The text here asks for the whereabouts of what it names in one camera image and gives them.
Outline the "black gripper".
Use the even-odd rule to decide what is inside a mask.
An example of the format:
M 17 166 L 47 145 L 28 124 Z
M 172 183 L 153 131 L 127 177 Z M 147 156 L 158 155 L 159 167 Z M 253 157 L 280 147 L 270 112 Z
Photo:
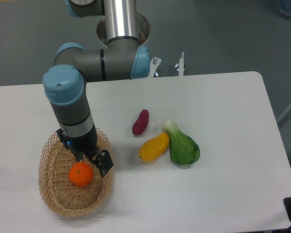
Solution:
M 105 177 L 113 167 L 113 161 L 108 150 L 100 150 L 97 146 L 97 132 L 95 126 L 82 136 L 67 136 L 63 129 L 58 129 L 56 134 L 66 150 L 70 150 L 76 162 L 80 162 L 84 155 L 91 158 L 101 177 Z

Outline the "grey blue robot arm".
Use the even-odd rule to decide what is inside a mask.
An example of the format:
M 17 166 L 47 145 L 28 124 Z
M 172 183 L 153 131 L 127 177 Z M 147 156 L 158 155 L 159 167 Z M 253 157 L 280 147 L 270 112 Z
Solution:
M 57 135 L 77 162 L 86 157 L 108 174 L 110 153 L 97 146 L 97 133 L 86 96 L 89 82 L 145 78 L 150 73 L 148 48 L 143 46 L 133 0 L 67 0 L 72 16 L 105 16 L 107 48 L 85 50 L 77 43 L 61 45 L 42 78 L 46 97 L 60 125 Z

